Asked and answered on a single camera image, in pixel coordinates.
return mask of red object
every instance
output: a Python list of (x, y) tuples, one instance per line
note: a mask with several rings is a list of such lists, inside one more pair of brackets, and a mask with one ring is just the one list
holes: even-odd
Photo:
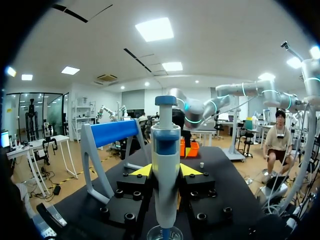
[(199, 143), (192, 141), (191, 149), (187, 157), (196, 157), (198, 155)]
[(185, 156), (185, 140), (181, 139), (180, 141), (180, 156), (184, 157)]

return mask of black mat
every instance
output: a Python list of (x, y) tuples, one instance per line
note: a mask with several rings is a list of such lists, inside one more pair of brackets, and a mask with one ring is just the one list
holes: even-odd
[[(151, 161), (151, 145), (146, 146), (147, 154)], [(143, 152), (137, 151), (129, 157), (129, 162), (136, 165), (145, 166)], [(204, 168), (200, 168), (200, 162), (204, 163)], [(230, 233), (238, 229), (240, 226), (254, 225), (258, 219), (264, 216), (258, 201), (255, 199), (245, 180), (238, 173), (237, 169), (226, 157), (223, 151), (218, 147), (201, 147), (196, 158), (181, 159), (181, 163), (192, 167), (199, 172), (208, 172), (215, 180), (216, 191), (222, 196), (223, 201), (233, 209), (233, 225), (227, 225), (220, 228), (212, 229), (208, 239), (232, 239)], [(125, 169), (122, 162), (114, 166), (106, 172), (113, 190), (117, 186), (117, 177), (122, 173), (131, 173), (133, 170)], [(93, 181), (94, 189), (102, 192), (102, 187), (98, 179)], [(145, 240), (148, 231), (158, 225), (156, 220), (156, 211), (154, 198), (151, 198), (149, 211), (146, 213), (142, 235), (140, 239)], [(99, 208), (102, 203), (95, 200), (87, 193), (87, 187), (84, 186), (72, 195), (66, 197), (55, 205), (62, 217), (68, 222), (76, 221), (79, 214), (88, 215), (92, 218), (99, 216)], [(176, 216), (174, 224), (182, 231), (184, 240), (193, 239), (191, 236), (187, 215), (179, 212)], [(105, 231), (110, 239), (122, 239), (124, 231), (106, 224), (101, 225), (101, 229)]]

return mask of glass wall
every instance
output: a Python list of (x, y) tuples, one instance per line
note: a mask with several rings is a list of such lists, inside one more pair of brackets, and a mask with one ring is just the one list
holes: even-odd
[(63, 133), (65, 136), (69, 136), (69, 127), (68, 127), (68, 98), (69, 93), (63, 96), (63, 113), (62, 113), (62, 122), (63, 122)]
[(63, 135), (62, 94), (46, 93), (43, 99), (43, 120), (53, 127), (53, 135)]
[(19, 129), (21, 142), (43, 138), (43, 97), (42, 93), (22, 93), (20, 95)]
[[(68, 96), (60, 93), (15, 93), (3, 97), (2, 131), (20, 142), (43, 139), (43, 121), (53, 126), (54, 135), (68, 134)], [(66, 114), (67, 131), (63, 128)]]

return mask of blue pipette tip ejector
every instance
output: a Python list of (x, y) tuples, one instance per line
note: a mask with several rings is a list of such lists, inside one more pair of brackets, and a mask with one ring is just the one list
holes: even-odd
[(162, 239), (169, 240), (171, 228), (162, 228)]

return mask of square ceiling light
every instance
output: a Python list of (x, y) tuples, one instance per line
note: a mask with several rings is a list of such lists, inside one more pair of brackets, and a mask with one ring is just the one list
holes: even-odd
[(320, 59), (320, 48), (318, 46), (314, 46), (310, 49), (310, 54), (313, 59), (318, 60)]
[(302, 65), (301, 61), (296, 56), (293, 58), (290, 58), (288, 61), (286, 61), (286, 63), (294, 69), (301, 68), (301, 65)]
[(162, 63), (164, 70), (167, 72), (182, 71), (183, 67), (180, 61)]
[(135, 28), (146, 42), (172, 39), (174, 37), (174, 32), (167, 17), (139, 23), (135, 25)]
[(22, 74), (21, 75), (21, 80), (22, 81), (31, 81), (33, 77), (34, 76), (32, 74)]
[(63, 70), (62, 70), (62, 74), (69, 74), (69, 75), (75, 75), (77, 72), (79, 72), (80, 69), (78, 68), (74, 68), (71, 66), (66, 66)]
[(15, 77), (16, 74), (17, 74), (16, 70), (14, 70), (14, 69), (13, 69), (12, 67), (10, 67), (10, 66), (8, 66), (8, 67), (6, 68), (6, 73), (9, 74), (9, 75), (12, 76), (12, 77)]
[(265, 72), (258, 77), (258, 79), (260, 80), (275, 80), (275, 78), (276, 78), (275, 75), (268, 72)]

